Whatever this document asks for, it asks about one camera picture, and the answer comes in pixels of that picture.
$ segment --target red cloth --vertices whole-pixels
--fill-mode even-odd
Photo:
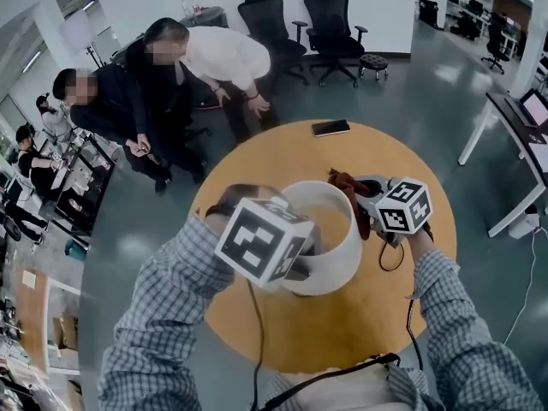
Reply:
[[[369,235],[371,234],[371,221],[369,218],[369,213],[367,213],[365,209],[359,207],[358,201],[356,200],[356,194],[365,197],[370,196],[372,193],[369,190],[369,187],[356,181],[346,172],[339,172],[338,170],[334,170],[332,168],[329,172],[328,183],[341,190],[348,197],[358,223],[358,230],[360,231],[361,239],[364,241],[369,239]]]

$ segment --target plaid shirt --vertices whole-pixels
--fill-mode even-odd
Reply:
[[[99,380],[103,410],[200,410],[191,372],[194,328],[213,296],[229,286],[233,271],[214,256],[218,237],[196,216],[145,264],[133,301],[104,353]],[[428,358],[443,402],[428,396],[426,376],[390,366],[388,382],[398,401],[415,410],[523,409],[542,405],[512,352],[493,342],[457,276],[459,267],[439,251],[415,268],[414,296],[428,326]],[[268,396],[287,390],[277,376]],[[301,407],[295,396],[280,411]]]

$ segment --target man in white shirt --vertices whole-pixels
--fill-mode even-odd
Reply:
[[[186,28],[171,18],[153,23],[144,41],[155,64],[179,60],[213,90],[238,143],[251,137],[244,103],[264,131],[279,125],[271,104],[271,59],[257,41],[222,27]]]

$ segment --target laptop screen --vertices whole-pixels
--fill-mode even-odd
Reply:
[[[533,93],[530,98],[523,102],[523,106],[538,126],[548,120],[548,109],[546,109],[545,104],[539,99],[537,93]]]

